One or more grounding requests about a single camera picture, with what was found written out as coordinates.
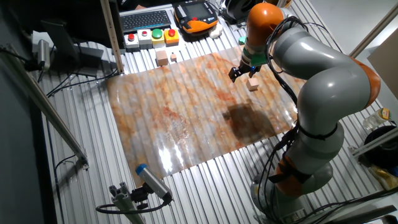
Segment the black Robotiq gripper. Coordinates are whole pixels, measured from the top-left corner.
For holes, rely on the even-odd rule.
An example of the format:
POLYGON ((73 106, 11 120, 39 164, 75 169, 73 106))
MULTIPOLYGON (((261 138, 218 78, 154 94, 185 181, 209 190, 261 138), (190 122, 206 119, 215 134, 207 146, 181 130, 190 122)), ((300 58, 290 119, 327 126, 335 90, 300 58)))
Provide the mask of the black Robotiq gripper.
POLYGON ((239 67, 232 67, 228 73, 228 76, 230 80, 234 83, 236 79, 242 75, 241 71, 250 71, 249 78, 252 78, 254 74, 259 72, 260 70, 260 66, 250 66, 250 64, 246 63, 244 60, 240 60, 239 67))

